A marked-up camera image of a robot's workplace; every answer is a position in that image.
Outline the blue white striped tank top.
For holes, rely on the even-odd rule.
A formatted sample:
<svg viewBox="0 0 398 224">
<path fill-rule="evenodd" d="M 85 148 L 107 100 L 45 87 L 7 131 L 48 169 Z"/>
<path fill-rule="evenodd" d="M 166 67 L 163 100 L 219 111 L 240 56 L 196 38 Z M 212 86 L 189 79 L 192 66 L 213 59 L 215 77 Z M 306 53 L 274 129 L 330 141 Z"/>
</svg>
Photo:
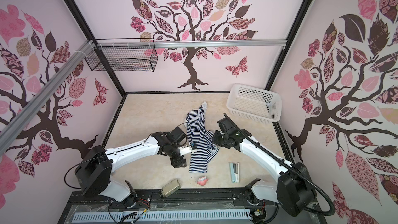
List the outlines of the blue white striped tank top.
<svg viewBox="0 0 398 224">
<path fill-rule="evenodd" d="M 204 101 L 198 109 L 188 112 L 185 127 L 190 144 L 197 146 L 197 151 L 191 153 L 189 172 L 207 173 L 208 164 L 216 156 L 219 148 L 212 142 L 214 133 L 205 127 L 205 114 L 208 105 Z"/>
</svg>

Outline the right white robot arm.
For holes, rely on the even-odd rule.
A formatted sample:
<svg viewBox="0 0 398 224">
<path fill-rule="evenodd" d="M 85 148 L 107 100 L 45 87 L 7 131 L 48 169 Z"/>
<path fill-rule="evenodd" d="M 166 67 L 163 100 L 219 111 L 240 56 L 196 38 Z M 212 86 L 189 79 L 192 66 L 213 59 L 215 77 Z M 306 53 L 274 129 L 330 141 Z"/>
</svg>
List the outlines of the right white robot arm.
<svg viewBox="0 0 398 224">
<path fill-rule="evenodd" d="M 245 129 L 240 129 L 233 120 L 224 114 L 217 121 L 220 130 L 214 133 L 212 142 L 220 147 L 239 151 L 268 171 L 273 183 L 256 181 L 249 190 L 258 200 L 267 200 L 279 204 L 290 216 L 296 217 L 302 211 L 320 216 L 335 214 L 335 206 L 328 194 L 316 185 L 307 167 L 298 162 L 293 163 L 277 156 L 263 146 Z M 320 211 L 309 205 L 321 195 L 329 205 L 329 210 Z"/>
</svg>

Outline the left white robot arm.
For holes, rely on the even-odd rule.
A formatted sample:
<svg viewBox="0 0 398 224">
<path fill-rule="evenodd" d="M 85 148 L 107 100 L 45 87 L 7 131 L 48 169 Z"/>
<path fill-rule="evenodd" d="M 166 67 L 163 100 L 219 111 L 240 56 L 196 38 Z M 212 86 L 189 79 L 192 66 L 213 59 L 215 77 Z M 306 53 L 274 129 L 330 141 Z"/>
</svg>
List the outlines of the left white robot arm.
<svg viewBox="0 0 398 224">
<path fill-rule="evenodd" d="M 77 165 L 76 178 L 85 198 L 104 196 L 121 203 L 126 208 L 133 207 L 138 196 L 130 182 L 120 183 L 112 174 L 123 166 L 150 156 L 165 155 L 170 158 L 173 168 L 187 166 L 185 155 L 195 152 L 197 144 L 181 145 L 187 135 L 179 127 L 171 132 L 151 133 L 146 139 L 125 146 L 105 149 L 93 147 Z"/>
</svg>

